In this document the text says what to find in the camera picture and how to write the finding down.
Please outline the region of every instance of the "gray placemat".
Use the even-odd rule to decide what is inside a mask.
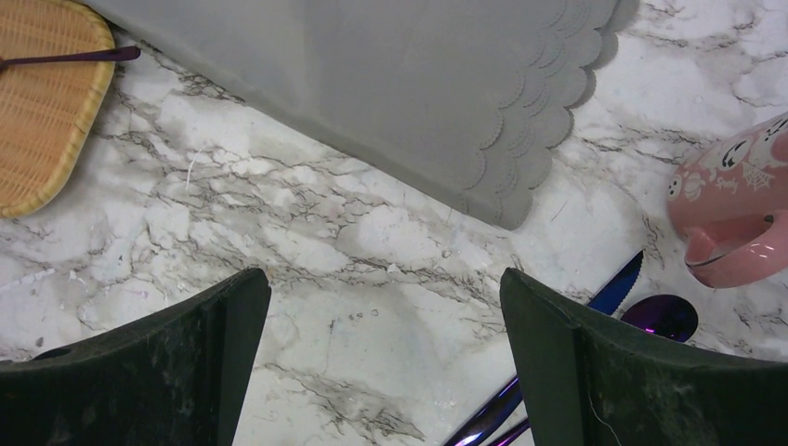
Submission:
[[[295,129],[513,229],[618,1],[85,2]]]

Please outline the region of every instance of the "bamboo tray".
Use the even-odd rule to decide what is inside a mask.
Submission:
[[[107,23],[65,0],[0,0],[0,57],[114,48]],[[68,180],[107,93],[114,63],[67,62],[0,72],[0,216],[38,210]]]

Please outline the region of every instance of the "pink cup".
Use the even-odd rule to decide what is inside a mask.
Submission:
[[[668,215],[684,261],[712,288],[788,268],[788,113],[687,160],[670,178]]]

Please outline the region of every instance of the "pink mug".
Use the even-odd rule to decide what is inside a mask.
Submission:
[[[667,210],[684,261],[712,288],[788,268],[788,113],[717,143],[670,178]]]

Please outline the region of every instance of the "mug handle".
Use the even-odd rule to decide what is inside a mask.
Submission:
[[[723,227],[716,233],[690,230],[684,256],[689,271],[708,287],[733,288],[766,279],[788,268],[788,210],[770,213],[762,221],[760,227],[751,225],[746,230],[754,238],[721,256],[713,254],[719,242],[726,236],[733,236],[735,229]],[[739,232],[737,235],[742,237],[741,228]]]

